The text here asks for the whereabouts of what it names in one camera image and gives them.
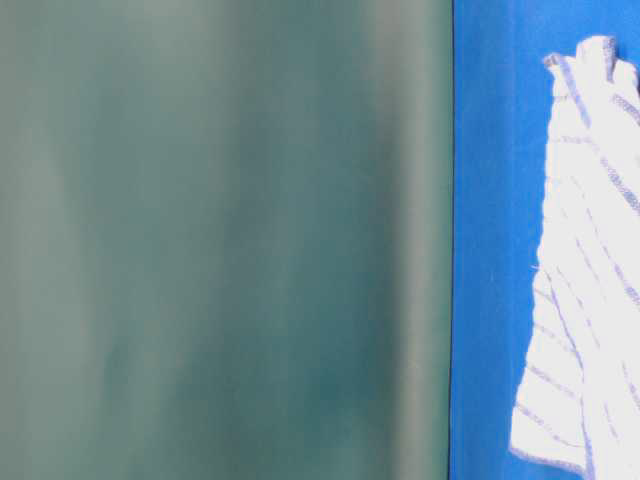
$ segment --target blue background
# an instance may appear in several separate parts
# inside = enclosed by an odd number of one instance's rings
[[[640,64],[637,0],[457,0],[451,478],[576,479],[507,451],[531,336],[551,75],[542,58],[614,35]]]

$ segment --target green fabric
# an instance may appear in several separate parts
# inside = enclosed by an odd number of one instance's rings
[[[450,6],[388,3],[0,2],[0,478],[446,478]]]

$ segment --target white cloth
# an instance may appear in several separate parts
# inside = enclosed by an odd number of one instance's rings
[[[595,36],[552,54],[533,336],[510,449],[585,479],[640,479],[640,98]]]

